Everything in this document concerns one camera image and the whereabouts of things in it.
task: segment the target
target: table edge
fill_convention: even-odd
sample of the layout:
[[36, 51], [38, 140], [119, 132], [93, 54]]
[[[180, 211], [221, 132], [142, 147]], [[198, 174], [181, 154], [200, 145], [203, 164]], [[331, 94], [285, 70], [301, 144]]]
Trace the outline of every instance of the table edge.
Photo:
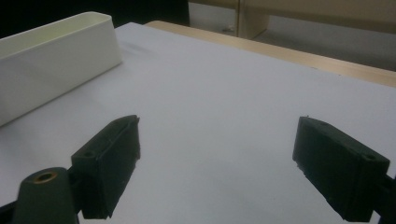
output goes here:
[[393, 71], [358, 63], [350, 63], [294, 49], [281, 48], [235, 36], [217, 34], [165, 21], [151, 21], [145, 25], [178, 35], [185, 35], [212, 43], [263, 54], [291, 63], [302, 64], [322, 71], [332, 72], [337, 75], [354, 77], [396, 88], [396, 72]]

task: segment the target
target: white cardboard box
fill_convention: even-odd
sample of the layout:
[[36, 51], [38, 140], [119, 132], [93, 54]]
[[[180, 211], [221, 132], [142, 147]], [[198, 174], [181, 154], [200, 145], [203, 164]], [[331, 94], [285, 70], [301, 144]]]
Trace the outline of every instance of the white cardboard box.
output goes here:
[[120, 62], [111, 17], [96, 12], [0, 39], [0, 126]]

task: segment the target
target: black plastic part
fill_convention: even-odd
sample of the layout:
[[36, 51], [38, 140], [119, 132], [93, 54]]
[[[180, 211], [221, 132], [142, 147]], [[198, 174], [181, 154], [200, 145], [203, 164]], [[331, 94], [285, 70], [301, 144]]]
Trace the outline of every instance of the black plastic part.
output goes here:
[[0, 207], [0, 223], [8, 224], [11, 223], [12, 217], [15, 211], [15, 205], [17, 202], [8, 203], [2, 207]]
[[389, 160], [320, 120], [301, 117], [293, 159], [347, 221], [370, 221]]
[[112, 216], [140, 159], [138, 121], [137, 116], [112, 121], [72, 156], [69, 173], [84, 218]]
[[66, 169], [49, 168], [26, 177], [21, 183], [12, 223], [78, 223]]
[[375, 211], [381, 216], [379, 224], [396, 224], [396, 177], [386, 176], [378, 191]]

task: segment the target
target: white table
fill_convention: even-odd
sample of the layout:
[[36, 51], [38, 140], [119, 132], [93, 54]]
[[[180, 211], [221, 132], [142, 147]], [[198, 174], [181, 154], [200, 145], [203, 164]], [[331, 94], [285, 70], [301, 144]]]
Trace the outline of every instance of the white table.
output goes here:
[[0, 128], [0, 204], [131, 114], [142, 158], [114, 217], [81, 223], [343, 223], [291, 159], [300, 116], [396, 173], [392, 87], [132, 23], [117, 35], [123, 64]]

